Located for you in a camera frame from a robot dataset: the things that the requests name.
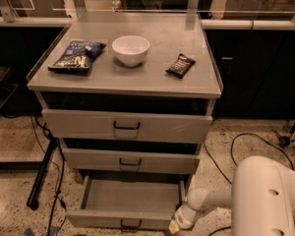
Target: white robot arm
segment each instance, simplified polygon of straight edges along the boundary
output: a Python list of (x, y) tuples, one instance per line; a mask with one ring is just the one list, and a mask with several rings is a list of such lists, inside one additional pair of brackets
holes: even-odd
[(266, 157), (248, 157), (231, 189), (190, 190), (169, 231), (192, 228), (217, 207), (231, 208), (232, 236), (295, 236), (295, 172)]

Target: drawer cabinet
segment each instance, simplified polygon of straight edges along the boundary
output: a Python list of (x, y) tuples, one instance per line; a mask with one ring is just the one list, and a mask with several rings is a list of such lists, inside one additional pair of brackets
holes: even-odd
[[(112, 49), (127, 32), (150, 42), (147, 59), (131, 69), (116, 62)], [(70, 39), (100, 39), (106, 47), (88, 73), (48, 71)], [(196, 61), (182, 80), (165, 72), (180, 53)], [(39, 65), (29, 89), (84, 181), (69, 220), (79, 227), (167, 229), (200, 163), (222, 91), (197, 14), (85, 12)]]

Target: speckled floor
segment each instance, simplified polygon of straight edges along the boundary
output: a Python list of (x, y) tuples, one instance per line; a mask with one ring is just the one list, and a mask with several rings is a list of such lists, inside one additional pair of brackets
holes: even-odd
[[(209, 131), (206, 147), (215, 159), (220, 169), (231, 180), (235, 165), (231, 160), (230, 150), (235, 137), (243, 133), (257, 134), (270, 143), (278, 146), (275, 131), (286, 135), (293, 121), (269, 120), (216, 120)], [(42, 149), (48, 146), (48, 140), (42, 130), (29, 116), (7, 119), (0, 116), (0, 161), (35, 161), (42, 160)], [(284, 149), (295, 166), (295, 144)], [(274, 158), (278, 162), (290, 166), (282, 153), (267, 145), (261, 139), (251, 135), (238, 137), (233, 145), (234, 158), (237, 162), (249, 155), (264, 155)], [(229, 187), (228, 182), (219, 173), (208, 156), (205, 148), (201, 151), (201, 164), (195, 174), (191, 187), (220, 189)], [(58, 167), (61, 168), (59, 152), (55, 150), (52, 156), (54, 163), (49, 163), (47, 175), (39, 196), (39, 207), (32, 210), (27, 207), (27, 200), (36, 173), (0, 173), (0, 236), (42, 236), (46, 235), (51, 207), (55, 195), (55, 185), (58, 179)], [(67, 210), (77, 208), (82, 185), (75, 181), (74, 172), (66, 165), (60, 199), (64, 201)], [(51, 232), (59, 227), (65, 219), (66, 211), (57, 203), (53, 214)], [(218, 208), (210, 215), (200, 219), (192, 231), (180, 232), (179, 236), (209, 235), (210, 232), (229, 226), (231, 212)], [(138, 231), (136, 233), (120, 230), (98, 228), (75, 228), (69, 220), (65, 220), (58, 235), (136, 235), (163, 236), (159, 231)], [(216, 235), (231, 235), (230, 230), (216, 233)]]

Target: drawer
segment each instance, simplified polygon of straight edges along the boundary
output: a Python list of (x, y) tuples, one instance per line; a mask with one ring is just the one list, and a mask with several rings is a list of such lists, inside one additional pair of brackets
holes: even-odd
[(76, 227), (164, 230), (184, 197), (181, 176), (94, 171), (67, 217)]
[(43, 91), (48, 109), (205, 115), (208, 98)]
[(210, 116), (44, 109), (53, 136), (201, 144)]
[(198, 155), (146, 153), (114, 150), (63, 148), (69, 166), (132, 172), (194, 174), (200, 162)]

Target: open drawer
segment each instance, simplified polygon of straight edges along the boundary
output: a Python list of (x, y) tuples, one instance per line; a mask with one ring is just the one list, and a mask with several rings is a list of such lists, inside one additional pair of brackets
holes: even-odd
[(66, 161), (75, 169), (194, 174), (200, 162), (198, 145), (110, 140), (64, 141)]
[(79, 208), (67, 217), (77, 227), (167, 229), (185, 197), (181, 175), (93, 171)]

